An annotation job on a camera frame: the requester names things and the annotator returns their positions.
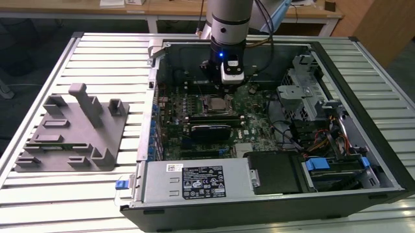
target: barcode sticker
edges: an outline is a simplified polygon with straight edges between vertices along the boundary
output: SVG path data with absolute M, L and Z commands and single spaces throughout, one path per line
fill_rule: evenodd
M 226 192 L 226 189 L 225 188 L 215 188 L 213 189 L 213 193 L 225 193 Z
M 166 171 L 182 171 L 183 164 L 169 164 Z

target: power supply label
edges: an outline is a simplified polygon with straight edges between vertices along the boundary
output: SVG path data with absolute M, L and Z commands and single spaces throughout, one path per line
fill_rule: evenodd
M 183 167 L 183 198 L 223 198 L 227 196 L 222 166 Z

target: blue plastic clip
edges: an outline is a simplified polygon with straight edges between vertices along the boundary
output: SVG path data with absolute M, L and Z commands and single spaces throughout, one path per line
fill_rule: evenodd
M 330 169 L 328 159 L 325 158 L 312 158 L 306 161 L 306 167 L 309 171 L 320 169 Z
M 365 168 L 369 168 L 369 167 L 370 167 L 370 162 L 369 162 L 368 157 L 362 157 L 362 158 L 361 158 L 361 161 L 362 161 L 362 163 L 364 163 Z
M 115 182 L 115 189 L 117 190 L 126 190 L 126 189 L 129 189 L 130 187 L 129 187 L 129 181 L 117 181 Z
M 159 106 L 154 104 L 154 112 L 158 113 L 159 112 Z

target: floor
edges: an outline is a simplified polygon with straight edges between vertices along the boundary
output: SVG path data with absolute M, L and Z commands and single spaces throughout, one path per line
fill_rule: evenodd
M 27 75 L 14 77 L 0 69 L 0 78 L 11 86 L 15 92 L 15 97 L 11 100 L 3 100 L 0 97 L 0 155 L 3 154 L 9 139 L 15 134 L 26 113 L 33 105 L 38 96 L 43 83 L 54 69 L 55 63 L 59 59 L 62 51 L 69 43 L 71 35 L 75 31 L 83 32 L 107 32 L 107 33 L 147 33 L 147 23 L 145 20 L 65 20 L 61 25 L 53 19 L 35 19 L 33 20 L 38 33 L 25 34 L 19 38 L 26 46 L 21 53 L 10 52 L 5 54 L 5 49 L 14 43 L 14 37 L 2 31 L 0 28 L 0 67 L 2 63 L 11 60 L 10 54 L 19 54 L 21 58 L 31 58 L 35 64 L 35 69 Z M 30 22 L 18 24 L 22 28 L 15 28 L 22 32 L 25 29 L 31 28 Z M 161 21 L 161 33 L 195 33 L 195 21 Z M 415 100 L 415 43 L 412 42 L 397 60 L 393 62 L 388 71 L 401 85 L 402 89 L 408 92 L 413 100 Z

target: slotted metal surface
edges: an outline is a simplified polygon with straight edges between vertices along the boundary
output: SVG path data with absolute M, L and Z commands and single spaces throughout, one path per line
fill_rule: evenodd
M 31 138 L 46 113 L 34 108 L 27 127 L 14 138 L 14 147 L 2 160 L 5 173 L 0 184 L 0 231 L 14 232 L 141 232 L 119 212 L 130 191 L 115 191 L 115 181 L 135 172 L 146 84 L 150 74 L 149 44 L 151 39 L 195 39 L 194 35 L 149 35 L 86 33 L 73 39 L 45 87 L 45 96 L 63 94 L 66 101 L 71 83 L 89 84 L 87 92 L 101 102 L 121 98 L 131 104 L 127 126 L 118 156 L 118 167 L 111 172 L 17 173 L 14 161 Z M 277 37 L 277 40 L 312 41 L 314 37 Z M 346 81 L 389 140 L 410 173 L 415 176 L 415 111 L 408 96 L 380 68 L 358 43 L 349 38 L 320 38 Z M 332 95 L 337 97 L 328 78 Z M 255 226 L 210 229 L 201 232 L 265 233 L 285 232 L 414 232 L 415 199 L 374 206 L 348 218 L 312 220 Z

